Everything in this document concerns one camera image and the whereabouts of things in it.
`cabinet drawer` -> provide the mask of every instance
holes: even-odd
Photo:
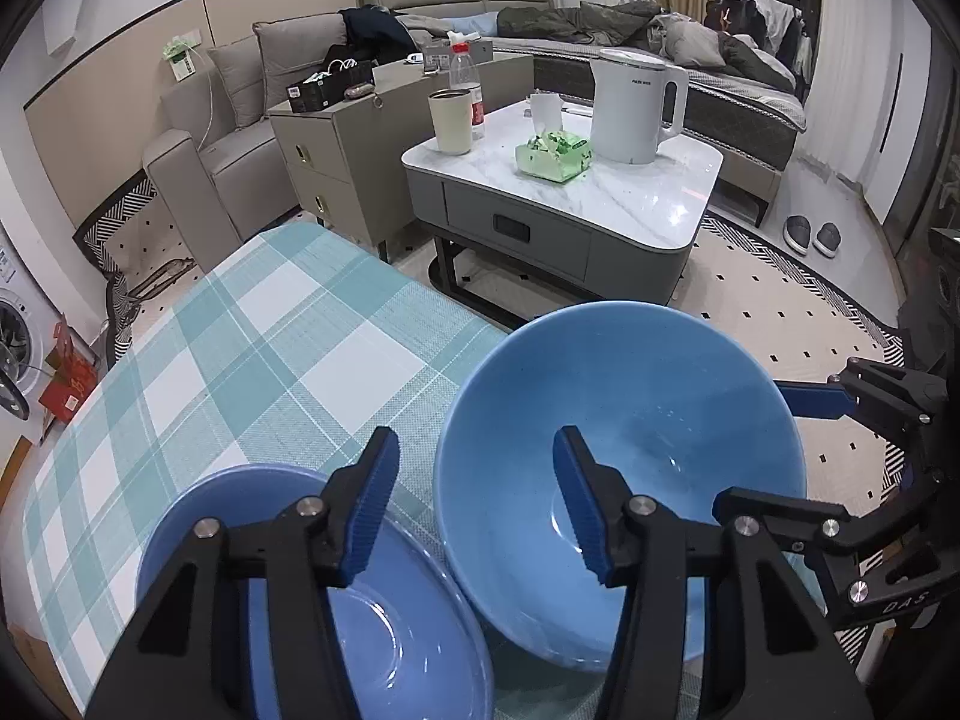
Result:
[[[287,165],[349,181],[347,163],[330,119],[308,116],[272,116],[270,124]]]
[[[290,180],[301,201],[301,208],[329,221],[338,230],[354,238],[368,244],[371,242],[352,184],[306,170],[305,167],[287,165],[287,169],[290,170]]]
[[[590,234],[568,221],[510,201],[492,191],[443,182],[446,220],[467,237],[546,265],[583,281]]]

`blue gripper pad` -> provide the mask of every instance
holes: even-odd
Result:
[[[597,575],[600,584],[606,584],[613,574],[613,560],[607,551],[608,524],[581,466],[584,457],[593,464],[580,431],[569,426],[560,428],[553,437],[553,471],[584,563]]]
[[[387,502],[400,472],[400,440],[389,428],[377,428],[357,466],[368,465],[368,475],[344,527],[344,555],[340,574],[346,584],[361,573],[373,552]]]

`drawer handle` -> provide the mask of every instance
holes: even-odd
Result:
[[[515,218],[493,214],[493,230],[508,238],[523,242],[524,244],[529,244],[530,242],[529,225],[522,223],[522,221],[517,221]]]

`white electric kettle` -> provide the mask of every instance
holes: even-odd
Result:
[[[656,147],[683,132],[686,71],[656,56],[605,49],[590,60],[596,93],[590,144],[593,153],[614,162],[646,165],[656,158]],[[673,124],[662,125],[666,85],[677,84]]]

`plaid tablecloth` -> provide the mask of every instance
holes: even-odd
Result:
[[[275,461],[330,473],[390,425],[401,446],[392,511],[442,559],[431,493],[440,428],[501,338],[316,224],[264,233],[198,281],[104,378],[26,501],[32,593],[78,704],[133,613],[152,528],[215,470]],[[487,634],[498,720],[592,716],[595,676]]]

